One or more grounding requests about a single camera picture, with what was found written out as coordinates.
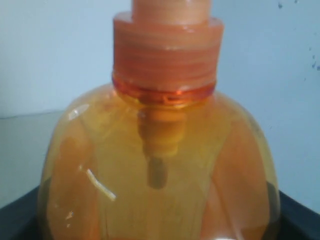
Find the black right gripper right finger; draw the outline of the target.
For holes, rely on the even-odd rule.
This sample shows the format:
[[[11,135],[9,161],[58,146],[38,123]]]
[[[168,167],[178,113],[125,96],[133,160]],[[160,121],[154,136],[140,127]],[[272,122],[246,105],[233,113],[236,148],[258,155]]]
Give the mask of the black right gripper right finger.
[[[267,240],[318,240],[320,215],[267,183],[270,220]]]

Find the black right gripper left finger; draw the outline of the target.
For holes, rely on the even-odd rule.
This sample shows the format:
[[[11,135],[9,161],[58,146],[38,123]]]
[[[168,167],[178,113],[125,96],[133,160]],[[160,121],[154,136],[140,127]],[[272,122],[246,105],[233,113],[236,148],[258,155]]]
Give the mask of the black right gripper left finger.
[[[0,209],[1,240],[40,240],[41,233],[37,222],[36,187],[17,200]]]

